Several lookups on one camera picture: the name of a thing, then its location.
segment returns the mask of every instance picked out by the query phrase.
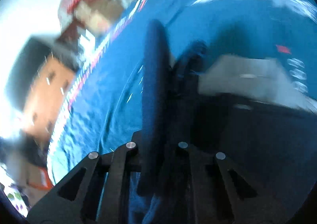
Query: metal screw head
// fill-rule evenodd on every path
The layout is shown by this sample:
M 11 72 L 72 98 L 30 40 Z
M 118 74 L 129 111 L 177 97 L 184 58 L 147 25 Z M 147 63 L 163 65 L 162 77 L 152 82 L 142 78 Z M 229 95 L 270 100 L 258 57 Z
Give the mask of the metal screw head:
M 179 142 L 178 146 L 179 146 L 179 148 L 186 149 L 186 148 L 188 147 L 188 143 L 186 143 L 186 142 Z
M 98 156 L 99 156 L 99 154 L 97 152 L 91 152 L 88 154 L 88 158 L 91 160 L 98 158 Z
M 226 155 L 223 152 L 216 153 L 216 158 L 218 160 L 224 160 L 226 158 Z
M 129 149 L 133 149 L 136 146 L 137 146 L 137 144 L 135 142 L 126 143 L 126 147 L 129 148 Z

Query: white wall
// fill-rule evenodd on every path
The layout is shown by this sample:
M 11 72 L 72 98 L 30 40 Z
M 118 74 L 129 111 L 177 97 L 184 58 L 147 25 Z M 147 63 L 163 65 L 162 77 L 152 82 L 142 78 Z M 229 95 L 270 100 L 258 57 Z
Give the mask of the white wall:
M 0 135 L 8 126 L 9 106 L 3 91 L 11 67 L 31 35 L 60 34 L 57 17 L 60 1 L 0 0 Z

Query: red tag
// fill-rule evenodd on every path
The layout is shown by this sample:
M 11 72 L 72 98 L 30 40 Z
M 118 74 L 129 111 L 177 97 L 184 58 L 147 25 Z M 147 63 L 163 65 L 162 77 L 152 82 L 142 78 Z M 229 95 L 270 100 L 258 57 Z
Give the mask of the red tag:
M 285 46 L 281 46 L 281 45 L 276 45 L 278 52 L 281 53 L 286 53 L 286 54 L 291 54 L 291 52 L 289 51 L 289 49 Z

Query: blue tablecloth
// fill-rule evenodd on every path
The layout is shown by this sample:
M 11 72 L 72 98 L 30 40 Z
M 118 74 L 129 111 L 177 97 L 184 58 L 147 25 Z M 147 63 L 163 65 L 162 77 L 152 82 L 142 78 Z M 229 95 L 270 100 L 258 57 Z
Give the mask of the blue tablecloth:
M 163 23 L 178 58 L 193 41 L 209 45 L 206 68 L 222 54 L 277 58 L 294 85 L 317 98 L 314 0 L 138 0 L 102 38 L 79 73 L 55 125 L 48 154 L 53 183 L 91 151 L 111 152 L 142 128 L 142 60 L 151 19 Z

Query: brown cardboard box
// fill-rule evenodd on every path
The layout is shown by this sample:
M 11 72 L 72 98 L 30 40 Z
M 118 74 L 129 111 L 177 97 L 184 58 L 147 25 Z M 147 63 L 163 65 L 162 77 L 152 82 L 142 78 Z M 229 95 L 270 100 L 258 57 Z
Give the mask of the brown cardboard box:
M 74 15 L 89 31 L 99 35 L 119 19 L 123 9 L 122 5 L 114 0 L 81 0 Z
M 35 205 L 53 187 L 48 180 L 47 170 L 27 162 L 19 151 L 12 151 L 7 159 L 7 173 Z
M 22 130 L 38 145 L 46 144 L 75 73 L 49 56 L 31 85 L 23 111 Z

